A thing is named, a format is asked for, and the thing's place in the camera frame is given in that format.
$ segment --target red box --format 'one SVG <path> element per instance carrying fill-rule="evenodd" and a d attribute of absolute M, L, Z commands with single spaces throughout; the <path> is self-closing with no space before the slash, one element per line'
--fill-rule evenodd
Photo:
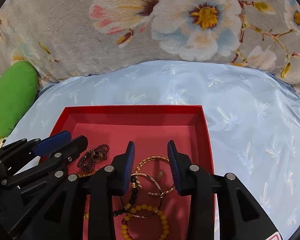
<path fill-rule="evenodd" d="M 174 140 L 180 153 L 189 155 L 193 164 L 213 173 L 210 140 L 201 106 L 80 106 L 66 107 L 56 122 L 51 135 L 68 130 L 72 138 L 84 135 L 88 138 L 88 149 L 100 144 L 108 144 L 108 160 L 96 164 L 99 169 L 112 162 L 115 155 L 125 152 L 129 141 L 135 143 L 136 154 L 133 171 L 143 159 L 150 156 L 167 158 L 167 143 Z M 74 161 L 69 165 L 69 173 L 83 173 Z M 173 184 L 169 165 L 160 161 L 146 163 L 142 173 L 157 179 L 158 172 L 164 170 L 164 177 L 159 181 L 162 190 Z M 156 187 L 141 179 L 144 190 L 139 190 L 137 204 L 157 206 L 159 197 L 149 196 L 146 192 L 155 191 Z M 130 199 L 131 190 L 123 198 L 125 203 Z M 180 197 L 176 190 L 163 198 L 161 210 L 167 216 L 170 234 L 168 240 L 186 239 L 189 220 L 190 196 Z M 119 197 L 113 197 L 113 208 L 122 208 Z M 116 238 L 123 239 L 121 233 L 122 216 L 114 218 Z M 87 239 L 87 219 L 84 221 L 84 238 Z M 128 223 L 129 233 L 134 240 L 159 239 L 162 234 L 160 218 L 131 218 Z"/>

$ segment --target light blue sheet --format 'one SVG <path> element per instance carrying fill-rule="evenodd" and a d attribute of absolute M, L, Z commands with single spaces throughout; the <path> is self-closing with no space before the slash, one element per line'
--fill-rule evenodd
<path fill-rule="evenodd" d="M 300 96 L 249 68 L 151 61 L 99 76 L 75 77 L 45 91 L 7 143 L 46 138 L 66 106 L 202 105 L 215 173 L 235 173 L 283 239 L 300 225 Z"/>

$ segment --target white sticker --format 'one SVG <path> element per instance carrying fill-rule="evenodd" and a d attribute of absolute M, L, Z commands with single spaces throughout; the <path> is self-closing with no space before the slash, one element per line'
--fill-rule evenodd
<path fill-rule="evenodd" d="M 272 236 L 269 236 L 266 240 L 282 240 L 279 232 L 275 232 Z"/>

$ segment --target silver screw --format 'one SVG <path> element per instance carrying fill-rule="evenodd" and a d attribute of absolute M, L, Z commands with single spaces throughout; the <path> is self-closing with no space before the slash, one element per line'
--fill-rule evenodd
<path fill-rule="evenodd" d="M 233 173 L 228 173 L 227 174 L 227 179 L 234 180 L 235 179 L 235 175 Z"/>
<path fill-rule="evenodd" d="M 75 181 L 77 178 L 78 178 L 78 177 L 77 177 L 76 174 L 71 174 L 71 175 L 68 176 L 68 180 L 69 180 L 69 181 Z"/>
<path fill-rule="evenodd" d="M 60 178 L 63 176 L 63 171 L 56 171 L 56 173 L 54 174 L 54 176 L 56 176 L 57 178 Z"/>
<path fill-rule="evenodd" d="M 108 165 L 108 166 L 105 167 L 106 172 L 111 172 L 113 170 L 114 170 L 114 166 Z"/>
<path fill-rule="evenodd" d="M 191 170 L 191 171 L 198 171 L 198 170 L 199 170 L 199 166 L 198 166 L 198 165 L 192 164 L 192 165 L 190 166 L 190 170 Z"/>

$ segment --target ring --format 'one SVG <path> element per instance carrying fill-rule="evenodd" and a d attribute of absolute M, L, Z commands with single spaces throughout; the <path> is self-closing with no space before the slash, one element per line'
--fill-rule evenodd
<path fill-rule="evenodd" d="M 155 161 L 155 160 L 159 160 L 159 161 L 163 161 L 167 164 L 169 164 L 169 159 L 165 158 L 165 157 L 161 157 L 161 156 L 152 156 L 152 157 L 148 157 L 146 159 L 144 159 L 141 163 L 138 164 L 137 168 L 136 168 L 136 173 L 139 173 L 140 172 L 140 169 L 141 167 L 146 164 L 147 162 L 149 161 Z M 138 179 L 138 176 L 136 176 L 136 181 L 137 181 L 137 185 L 140 189 L 142 189 L 142 186 L 140 184 L 140 181 Z M 148 194 L 150 196 L 162 196 L 162 195 L 165 195 L 165 194 L 168 194 L 170 193 L 171 191 L 173 191 L 175 189 L 174 186 L 171 187 L 171 189 L 168 189 L 162 193 L 151 193 L 151 192 L 148 192 Z"/>
<path fill-rule="evenodd" d="M 157 208 L 156 211 L 154 211 L 152 214 L 147 215 L 147 216 L 139 216 L 139 215 L 135 215 L 135 214 L 131 213 L 130 210 L 127 209 L 128 213 L 131 214 L 131 215 L 134 216 L 134 217 L 137 217 L 137 218 L 148 218 L 148 217 L 152 217 L 154 214 L 156 214 L 156 213 L 159 211 L 159 209 L 161 208 L 161 205 L 162 205 L 162 198 L 163 198 L 163 195 L 161 195 L 162 190 L 161 190 L 159 184 L 155 181 L 154 178 L 152 178 L 151 176 L 149 176 L 149 175 L 147 175 L 147 174 L 144 174 L 144 173 L 139 173 L 139 172 L 137 172 L 137 173 L 131 174 L 131 176 L 143 176 L 143 177 L 145 177 L 145 178 L 151 180 L 152 182 L 154 182 L 155 185 L 157 186 L 157 188 L 160 190 L 160 195 L 159 195 L 159 196 L 160 196 L 160 204 L 159 204 L 159 206 L 158 206 L 158 208 Z M 119 196 L 119 198 L 120 198 L 120 201 L 121 201 L 122 206 L 123 206 L 123 207 L 126 207 L 126 205 L 125 205 L 125 204 L 123 203 L 123 201 L 122 201 L 121 196 Z"/>

